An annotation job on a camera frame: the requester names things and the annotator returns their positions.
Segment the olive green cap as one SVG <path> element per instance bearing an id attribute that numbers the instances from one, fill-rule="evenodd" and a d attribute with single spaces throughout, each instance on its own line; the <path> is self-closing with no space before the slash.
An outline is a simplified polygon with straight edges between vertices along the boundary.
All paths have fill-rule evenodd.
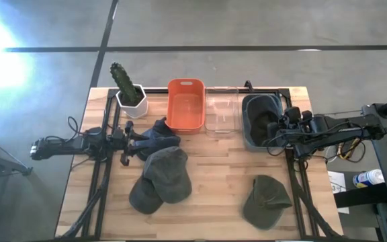
<path id="1" fill-rule="evenodd" d="M 243 218 L 257 229 L 270 230 L 281 218 L 292 201 L 284 185 L 268 175 L 258 175 L 243 205 Z"/>

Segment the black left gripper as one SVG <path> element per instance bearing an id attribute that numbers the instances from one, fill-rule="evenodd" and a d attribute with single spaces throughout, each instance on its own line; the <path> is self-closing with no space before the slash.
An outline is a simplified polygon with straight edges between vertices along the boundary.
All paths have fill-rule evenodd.
<path id="1" fill-rule="evenodd" d="M 111 148 L 115 151 L 123 151 L 120 157 L 120 163 L 123 166 L 129 166 L 128 156 L 133 157 L 142 150 L 142 147 L 129 147 L 130 139 L 132 140 L 148 140 L 147 136 L 136 133 L 133 130 L 133 121 L 127 121 L 125 128 L 116 127 L 111 134 Z"/>

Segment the green cactus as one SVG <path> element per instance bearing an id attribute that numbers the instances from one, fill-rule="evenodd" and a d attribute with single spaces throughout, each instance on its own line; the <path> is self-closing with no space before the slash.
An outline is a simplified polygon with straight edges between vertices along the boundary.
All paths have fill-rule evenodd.
<path id="1" fill-rule="evenodd" d="M 110 66 L 110 73 L 122 94 L 121 103 L 124 106 L 136 106 L 140 101 L 140 96 L 123 66 L 113 62 Z"/>

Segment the clear plastic bin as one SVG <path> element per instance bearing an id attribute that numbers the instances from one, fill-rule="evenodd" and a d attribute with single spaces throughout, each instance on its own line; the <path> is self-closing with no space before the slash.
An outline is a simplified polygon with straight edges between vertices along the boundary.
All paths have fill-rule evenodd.
<path id="1" fill-rule="evenodd" d="M 205 129 L 208 136 L 230 138 L 241 127 L 237 87 L 207 87 Z"/>

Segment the blue-grey plastic bin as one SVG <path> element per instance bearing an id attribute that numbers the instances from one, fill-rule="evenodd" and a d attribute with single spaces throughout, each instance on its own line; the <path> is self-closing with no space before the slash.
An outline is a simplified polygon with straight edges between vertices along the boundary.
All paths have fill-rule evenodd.
<path id="1" fill-rule="evenodd" d="M 250 137 L 250 134 L 249 134 L 249 131 L 251 129 L 251 125 L 249 123 L 249 120 L 247 118 L 247 104 L 250 100 L 252 100 L 255 96 L 258 96 L 258 95 L 270 95 L 270 96 L 274 96 L 275 97 L 275 100 L 277 101 L 277 103 L 279 104 L 280 106 L 280 116 L 279 116 L 279 119 L 281 118 L 282 116 L 282 103 L 281 103 L 281 100 L 280 100 L 280 97 L 279 96 L 276 96 L 276 95 L 271 95 L 271 94 L 251 94 L 251 95 L 246 95 L 243 100 L 242 100 L 242 110 L 241 110 L 241 114 L 242 114 L 242 121 L 243 121 L 243 140 L 245 142 L 245 147 L 246 147 L 246 150 L 248 151 L 251 151 L 251 152 L 266 152 L 267 149 L 269 150 L 272 150 L 272 149 L 279 149 L 280 147 L 277 147 L 276 145 L 267 145 L 267 146 L 262 146 L 262 147 L 258 147 L 256 146 L 254 143 L 253 143 L 253 140 L 251 139 Z"/>

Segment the black shelf board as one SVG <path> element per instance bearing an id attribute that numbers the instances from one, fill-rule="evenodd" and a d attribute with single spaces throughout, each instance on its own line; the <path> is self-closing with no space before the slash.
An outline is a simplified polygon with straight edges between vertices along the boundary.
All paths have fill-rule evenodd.
<path id="1" fill-rule="evenodd" d="M 334 194 L 337 208 L 387 203 L 385 183 Z"/>

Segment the white blue spray can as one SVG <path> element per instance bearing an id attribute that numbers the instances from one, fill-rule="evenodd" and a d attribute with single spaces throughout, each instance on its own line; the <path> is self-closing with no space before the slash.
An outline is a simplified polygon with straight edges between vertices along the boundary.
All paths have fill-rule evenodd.
<path id="1" fill-rule="evenodd" d="M 366 188 L 369 186 L 384 183 L 384 177 L 380 169 L 365 171 L 353 176 L 352 182 L 357 188 Z"/>

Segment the dark grey cap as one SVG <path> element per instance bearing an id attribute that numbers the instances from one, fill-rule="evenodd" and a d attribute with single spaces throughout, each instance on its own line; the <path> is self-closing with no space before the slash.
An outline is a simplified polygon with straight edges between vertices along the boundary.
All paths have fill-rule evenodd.
<path id="1" fill-rule="evenodd" d="M 151 180 L 140 176 L 129 194 L 130 205 L 142 214 L 153 214 L 163 204 Z"/>

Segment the navy blue hat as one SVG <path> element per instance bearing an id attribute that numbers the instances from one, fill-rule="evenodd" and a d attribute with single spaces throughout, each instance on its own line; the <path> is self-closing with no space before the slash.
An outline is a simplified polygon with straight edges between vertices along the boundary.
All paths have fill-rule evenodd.
<path id="1" fill-rule="evenodd" d="M 147 140 L 135 141 L 135 146 L 144 146 L 146 149 L 139 151 L 136 155 L 142 160 L 146 161 L 147 158 L 153 153 L 165 149 L 168 147 L 178 147 L 181 138 L 178 137 L 165 123 L 166 117 L 156 120 L 153 127 L 144 131 L 141 135 L 148 137 Z"/>

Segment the black hat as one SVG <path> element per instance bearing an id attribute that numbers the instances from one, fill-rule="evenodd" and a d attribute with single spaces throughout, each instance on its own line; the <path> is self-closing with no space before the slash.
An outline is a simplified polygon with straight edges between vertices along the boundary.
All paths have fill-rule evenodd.
<path id="1" fill-rule="evenodd" d="M 247 118 L 251 125 L 249 134 L 256 146 L 267 146 L 266 141 L 276 136 L 276 133 L 267 132 L 267 125 L 278 122 L 280 114 L 280 105 L 274 96 L 258 95 L 248 102 Z"/>

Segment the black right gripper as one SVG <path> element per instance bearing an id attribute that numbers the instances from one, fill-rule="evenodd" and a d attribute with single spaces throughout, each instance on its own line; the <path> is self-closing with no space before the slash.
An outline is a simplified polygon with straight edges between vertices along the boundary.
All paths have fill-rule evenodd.
<path id="1" fill-rule="evenodd" d="M 269 139 L 266 145 L 285 147 L 303 147 L 314 150 L 312 129 L 310 121 L 313 114 L 310 110 L 301 112 L 299 107 L 293 106 L 284 110 L 283 116 L 278 122 L 270 122 L 267 125 L 268 133 L 276 133 L 276 136 Z"/>

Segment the orange plastic bin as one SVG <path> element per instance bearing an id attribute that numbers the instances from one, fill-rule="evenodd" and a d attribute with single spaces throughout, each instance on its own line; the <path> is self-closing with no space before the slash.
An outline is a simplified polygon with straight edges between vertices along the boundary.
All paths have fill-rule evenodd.
<path id="1" fill-rule="evenodd" d="M 199 79 L 179 78 L 168 85 L 166 125 L 176 134 L 197 134 L 205 122 L 205 85 Z"/>

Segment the white paper sheet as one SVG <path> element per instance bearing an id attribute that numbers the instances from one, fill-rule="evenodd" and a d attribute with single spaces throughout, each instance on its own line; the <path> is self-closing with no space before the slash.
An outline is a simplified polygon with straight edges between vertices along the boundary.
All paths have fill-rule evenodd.
<path id="1" fill-rule="evenodd" d="M 345 176 L 343 173 L 328 171 L 328 176 L 331 184 L 331 189 L 334 194 L 347 191 L 345 185 Z"/>

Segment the white hexagonal plant pot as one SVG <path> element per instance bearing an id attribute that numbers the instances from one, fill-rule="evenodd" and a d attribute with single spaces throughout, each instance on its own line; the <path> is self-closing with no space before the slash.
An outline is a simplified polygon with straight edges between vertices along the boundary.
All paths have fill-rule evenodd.
<path id="1" fill-rule="evenodd" d="M 143 116 L 145 116 L 148 112 L 148 99 L 147 95 L 145 93 L 145 90 L 143 89 L 143 86 L 140 84 L 134 84 L 134 87 L 140 91 L 142 94 L 141 101 L 136 106 L 124 106 L 122 104 L 122 93 L 121 91 L 118 91 L 116 94 L 116 99 L 118 102 L 119 107 L 122 111 L 124 111 L 129 117 L 133 119 L 138 119 Z"/>

